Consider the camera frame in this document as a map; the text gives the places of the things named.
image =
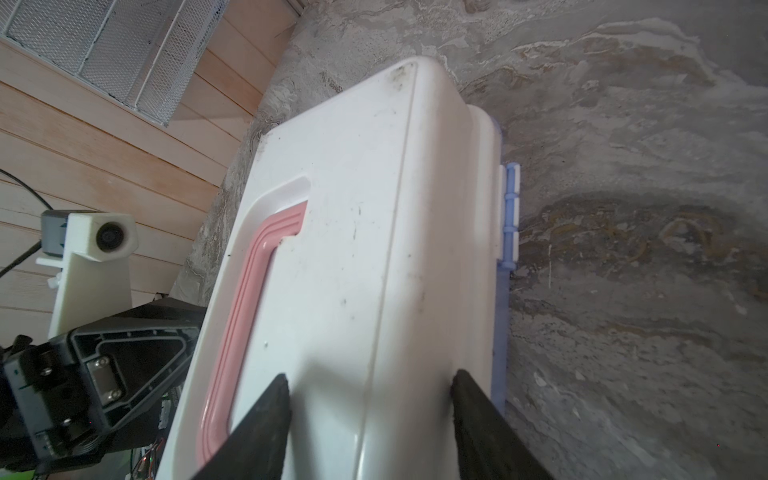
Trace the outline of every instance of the pink handle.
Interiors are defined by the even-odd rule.
[[[250,331],[256,319],[266,269],[280,241],[299,233],[305,211],[306,202],[303,202],[267,218],[259,225],[248,248],[197,433],[199,466],[205,465],[214,456],[230,434],[230,412]]]

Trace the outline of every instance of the metal mesh basket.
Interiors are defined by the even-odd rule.
[[[2,34],[168,124],[229,0],[0,0]]]

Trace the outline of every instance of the wood plank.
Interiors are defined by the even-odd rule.
[[[40,240],[40,232],[0,223],[0,267],[10,264],[31,245]],[[42,253],[37,252],[17,266],[14,271],[40,273],[54,276],[60,270],[35,263]],[[131,255],[128,258],[128,268],[131,271],[131,289],[146,293],[169,293],[174,285],[180,266],[141,255]]]
[[[48,287],[47,275],[11,270],[0,277],[0,308],[52,312],[56,290]]]
[[[87,207],[61,198],[42,194],[53,208],[60,210],[87,210]],[[33,230],[40,230],[40,214],[43,212],[40,202],[29,192],[16,184],[0,180],[0,222],[10,223]],[[170,263],[184,264],[184,259],[192,250],[192,240],[172,233],[136,224],[139,235],[139,247],[136,254]]]
[[[131,289],[147,293],[170,293],[181,265],[141,255],[128,259],[131,269]]]
[[[0,130],[203,211],[219,190],[1,82]]]
[[[275,73],[275,65],[226,19],[216,27],[208,43],[208,50],[259,92],[266,91]]]
[[[0,132],[0,148],[3,168],[27,179],[38,192],[93,210],[131,214],[137,222],[189,239],[195,238],[205,218],[202,210],[6,133]]]
[[[229,167],[240,148],[240,142],[235,137],[184,104],[179,104],[166,131],[185,144],[195,144],[199,152],[225,167]]]
[[[51,314],[0,308],[0,345],[9,347],[17,335],[30,336],[36,345],[48,341]]]
[[[0,81],[216,186],[226,168],[165,131],[0,41]]]
[[[261,102],[261,93],[210,50],[203,53],[195,73],[252,116],[256,113]]]
[[[243,140],[250,121],[253,120],[253,115],[200,78],[198,74],[192,75],[181,101],[195,113],[207,118],[239,141]]]
[[[283,0],[231,0],[224,18],[277,65],[288,45],[296,14]]]

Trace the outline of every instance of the concrete wall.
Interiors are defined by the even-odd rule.
[[[747,0],[319,0],[174,293],[210,297],[262,132],[429,55],[522,164],[510,424],[556,478],[763,477],[766,25]]]

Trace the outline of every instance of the black cable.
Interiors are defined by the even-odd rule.
[[[40,194],[38,194],[36,191],[32,190],[32,187],[30,187],[29,185],[25,184],[20,178],[16,177],[15,175],[11,175],[10,173],[8,173],[7,171],[5,171],[5,170],[3,170],[1,168],[0,168],[0,174],[3,174],[6,177],[11,178],[14,182],[16,182],[17,184],[21,185],[25,189],[27,189],[30,194],[35,195],[35,198],[40,200],[42,202],[42,204],[45,205],[45,208],[47,208],[49,210],[53,210],[53,207],[51,207],[50,203],[45,201],[45,198],[41,197]],[[34,255],[35,252],[37,252],[41,248],[42,248],[42,242],[40,240],[38,240],[38,242],[35,245],[32,245],[31,247],[29,247],[29,250],[27,250],[26,252],[22,253],[19,258],[17,258],[16,260],[13,260],[10,265],[8,265],[6,268],[2,269],[2,271],[0,271],[0,276],[3,276],[6,273],[8,273],[11,270],[13,270],[13,267],[19,265],[24,260],[27,260],[29,257]]]
[[[6,268],[2,269],[2,271],[0,271],[0,276],[3,276],[6,273],[8,273],[11,270],[13,270],[13,267],[19,265],[24,260],[27,260],[29,257],[34,255],[35,252],[40,250],[41,247],[42,247],[42,242],[40,240],[38,240],[38,242],[35,245],[32,245],[31,247],[29,247],[29,250],[27,250],[26,252],[22,253],[19,258],[17,258],[16,260],[13,260],[10,265],[8,265]]]
[[[17,184],[19,184],[19,185],[21,185],[22,187],[26,188],[26,189],[29,191],[29,193],[30,193],[30,194],[32,194],[32,195],[35,195],[35,198],[37,198],[38,200],[40,200],[40,201],[41,201],[41,203],[42,203],[43,205],[45,205],[45,208],[47,208],[47,209],[49,209],[49,210],[53,210],[53,207],[51,207],[51,204],[50,204],[50,203],[48,203],[47,201],[45,201],[45,198],[41,197],[41,196],[40,196],[40,194],[38,194],[36,191],[32,190],[32,187],[30,187],[29,185],[25,184],[25,183],[24,183],[24,182],[22,182],[21,180],[19,180],[19,178],[18,178],[18,177],[16,177],[15,175],[11,175],[10,173],[8,173],[7,171],[5,171],[5,170],[3,170],[3,169],[1,169],[1,168],[0,168],[0,174],[3,174],[3,175],[5,175],[6,177],[8,177],[8,178],[11,178],[11,179],[12,179],[14,182],[16,182]]]

